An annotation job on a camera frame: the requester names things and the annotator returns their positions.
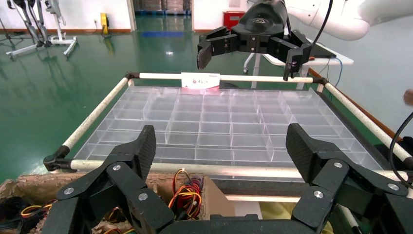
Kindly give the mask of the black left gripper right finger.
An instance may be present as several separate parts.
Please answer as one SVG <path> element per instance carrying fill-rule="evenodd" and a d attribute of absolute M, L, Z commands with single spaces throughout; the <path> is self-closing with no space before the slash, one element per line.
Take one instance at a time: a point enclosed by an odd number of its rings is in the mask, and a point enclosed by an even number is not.
<path fill-rule="evenodd" d="M 371 220 L 380 234 L 408 232 L 408 190 L 354 163 L 335 144 L 310 137 L 297 123 L 287 128 L 286 149 L 308 190 L 292 219 L 319 234 L 336 205 Z"/>

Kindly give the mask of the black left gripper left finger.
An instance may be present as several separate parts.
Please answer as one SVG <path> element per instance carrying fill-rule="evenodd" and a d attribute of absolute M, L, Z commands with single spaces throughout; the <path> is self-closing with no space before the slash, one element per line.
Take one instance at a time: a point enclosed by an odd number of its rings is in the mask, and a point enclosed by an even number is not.
<path fill-rule="evenodd" d="M 146 184 L 156 151 L 152 125 L 134 141 L 115 146 L 96 169 L 61 188 L 42 227 L 44 234 L 89 234 L 118 207 L 139 234 L 158 234 L 174 214 Z"/>

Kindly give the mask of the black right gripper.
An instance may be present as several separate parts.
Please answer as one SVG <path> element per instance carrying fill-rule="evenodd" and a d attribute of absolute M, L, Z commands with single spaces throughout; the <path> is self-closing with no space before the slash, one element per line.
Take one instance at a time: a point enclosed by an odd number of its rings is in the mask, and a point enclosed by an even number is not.
<path fill-rule="evenodd" d="M 299 30 L 284 35 L 288 13 L 282 0 L 258 0 L 231 32 L 224 26 L 199 36 L 197 68 L 203 70 L 213 56 L 235 51 L 268 54 L 285 63 L 283 80 L 294 78 L 309 61 L 312 43 Z"/>

